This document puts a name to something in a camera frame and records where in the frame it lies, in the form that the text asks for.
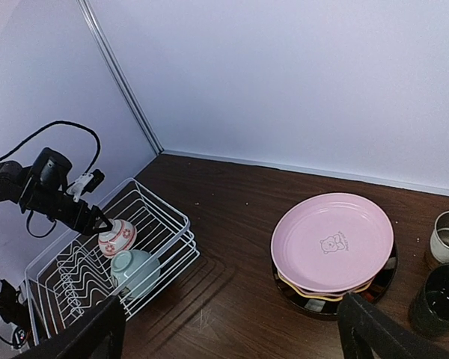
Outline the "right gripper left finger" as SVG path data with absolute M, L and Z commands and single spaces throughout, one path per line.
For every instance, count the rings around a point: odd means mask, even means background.
M 69 328 L 18 358 L 120 358 L 126 318 L 117 296 L 84 313 Z

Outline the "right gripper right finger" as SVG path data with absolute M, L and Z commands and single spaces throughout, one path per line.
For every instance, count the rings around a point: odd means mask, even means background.
M 337 325 L 345 358 L 449 358 L 449 351 L 407 331 L 355 293 L 339 304 Z

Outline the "white bowl red pattern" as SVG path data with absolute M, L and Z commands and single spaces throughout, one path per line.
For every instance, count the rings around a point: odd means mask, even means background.
M 112 228 L 98 235 L 98 245 L 106 258 L 132 248 L 137 238 L 135 225 L 123 219 L 109 219 Z

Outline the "dark green mug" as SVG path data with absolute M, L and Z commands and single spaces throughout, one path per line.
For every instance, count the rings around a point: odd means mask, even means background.
M 409 322 L 414 331 L 429 339 L 449 332 L 449 263 L 428 274 L 409 306 Z

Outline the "light blue bowl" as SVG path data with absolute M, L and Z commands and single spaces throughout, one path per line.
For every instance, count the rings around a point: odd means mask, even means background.
M 132 301 L 148 295 L 161 274 L 158 258 L 141 250 L 126 250 L 117 253 L 111 261 L 111 279 L 115 288 L 123 286 L 119 295 Z

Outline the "light pink plate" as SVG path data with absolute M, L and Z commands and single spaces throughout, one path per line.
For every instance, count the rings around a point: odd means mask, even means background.
M 312 292 L 340 292 L 369 281 L 394 244 L 389 217 L 350 193 L 321 194 L 295 205 L 277 223 L 272 261 L 284 279 Z

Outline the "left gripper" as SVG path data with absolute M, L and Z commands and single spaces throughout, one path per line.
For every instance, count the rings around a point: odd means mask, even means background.
M 55 218 L 82 235 L 91 236 L 107 233 L 113 229 L 113 222 L 107 219 L 101 208 L 89 206 L 84 200 L 73 201 L 65 197 L 59 204 Z

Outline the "black rimmed cream plate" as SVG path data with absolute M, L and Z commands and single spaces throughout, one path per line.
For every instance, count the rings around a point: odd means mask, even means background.
M 371 281 L 366 290 L 358 292 L 358 295 L 365 301 L 375 304 L 387 292 L 398 264 L 397 243 L 394 242 L 391 254 L 385 266 L 378 272 L 375 278 Z M 275 264 L 271 264 L 272 276 L 279 292 L 304 315 L 322 320 L 322 321 L 336 321 L 337 308 L 340 301 L 325 301 L 322 299 L 305 298 L 299 295 L 296 290 L 285 283 L 278 277 L 278 270 Z

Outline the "white and brown cup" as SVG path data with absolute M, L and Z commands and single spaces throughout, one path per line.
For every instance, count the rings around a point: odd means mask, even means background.
M 424 259 L 431 270 L 449 263 L 449 211 L 435 220 Z

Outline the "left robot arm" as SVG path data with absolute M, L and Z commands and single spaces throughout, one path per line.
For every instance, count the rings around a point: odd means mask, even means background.
M 29 211 L 29 217 L 40 213 L 52 223 L 59 221 L 85 236 L 111 231 L 113 224 L 102 210 L 81 199 L 104 180 L 104 173 L 96 169 L 69 184 L 71 169 L 72 163 L 65 156 L 48 147 L 28 167 L 16 161 L 0 162 L 0 202 L 9 200 L 21 212 Z

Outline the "left aluminium frame post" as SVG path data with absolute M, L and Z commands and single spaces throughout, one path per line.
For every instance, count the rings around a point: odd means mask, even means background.
M 77 4 L 97 45 L 97 48 L 109 72 L 111 73 L 114 83 L 116 84 L 117 89 L 119 90 L 127 107 L 132 113 L 135 122 L 140 127 L 155 155 L 158 156 L 162 154 L 164 152 L 164 147 L 159 141 L 158 136 L 154 132 L 149 120 L 147 119 L 146 114 L 144 113 L 137 97 L 135 96 L 134 91 L 132 90 L 125 76 L 125 73 L 123 72 L 113 52 L 113 49 L 104 31 L 102 30 L 102 27 L 98 21 L 97 15 L 94 13 L 91 3 L 85 0 L 78 0 Z

